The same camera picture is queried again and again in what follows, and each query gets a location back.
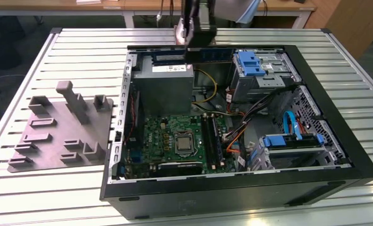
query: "ram slot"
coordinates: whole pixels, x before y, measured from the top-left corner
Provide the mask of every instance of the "ram slot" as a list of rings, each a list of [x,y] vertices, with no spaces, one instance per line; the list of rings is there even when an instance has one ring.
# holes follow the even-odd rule
[[[213,138],[213,145],[214,145],[215,164],[217,164],[217,166],[223,166],[221,142],[219,142],[215,118],[213,116],[211,116],[211,119],[210,119],[210,127],[211,127],[211,130],[213,130],[211,138]]]
[[[201,125],[201,135],[203,139],[205,153],[206,153],[206,165],[207,169],[215,169],[215,150],[214,145],[211,143],[211,133],[213,128],[209,125],[209,118],[206,116],[199,117],[199,125]]]

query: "open computer tower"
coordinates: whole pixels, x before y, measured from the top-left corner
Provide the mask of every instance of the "open computer tower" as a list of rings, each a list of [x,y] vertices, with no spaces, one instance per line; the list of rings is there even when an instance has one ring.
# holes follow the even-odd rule
[[[373,163],[295,46],[129,47],[99,199],[126,219],[306,205]]]

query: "blue plastic latch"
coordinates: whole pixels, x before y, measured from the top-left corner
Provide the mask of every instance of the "blue plastic latch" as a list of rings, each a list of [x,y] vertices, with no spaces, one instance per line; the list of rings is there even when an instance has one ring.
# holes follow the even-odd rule
[[[285,139],[282,136],[267,136],[271,146],[285,146]]]
[[[261,68],[261,60],[253,52],[238,52],[238,61],[243,69],[245,76],[263,76],[265,71]]]
[[[254,151],[251,152],[251,154],[250,154],[249,161],[247,161],[247,165],[250,165],[251,160],[253,160],[253,158],[255,157],[255,155],[257,155],[257,151],[254,150]]]
[[[263,146],[265,147],[270,146],[270,141],[266,137],[263,137]]]
[[[321,134],[317,134],[317,139],[318,139],[319,145],[323,145],[325,139],[323,139],[323,136]]]

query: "desk leg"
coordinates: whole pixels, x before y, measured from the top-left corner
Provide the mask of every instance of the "desk leg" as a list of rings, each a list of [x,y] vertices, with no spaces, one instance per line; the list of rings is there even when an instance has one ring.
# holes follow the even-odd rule
[[[302,29],[305,24],[306,24],[306,20],[310,16],[310,11],[302,11],[299,13],[299,16],[297,17],[294,24],[293,24],[293,29]]]
[[[133,11],[122,11],[123,19],[125,19],[125,26],[126,28],[134,28],[134,23],[133,23]]]

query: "yellow cable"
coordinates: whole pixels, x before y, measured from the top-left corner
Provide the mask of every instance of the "yellow cable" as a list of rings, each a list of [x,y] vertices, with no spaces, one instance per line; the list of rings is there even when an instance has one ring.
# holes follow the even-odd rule
[[[191,101],[193,104],[198,104],[198,103],[206,102],[207,100],[210,100],[215,96],[215,93],[217,93],[217,83],[215,83],[213,77],[205,71],[202,71],[199,69],[194,69],[194,71],[202,72],[209,77],[209,79],[211,80],[211,82],[214,84],[214,91],[213,91],[211,96],[209,96],[207,99],[203,99],[203,100],[199,100],[199,101]]]

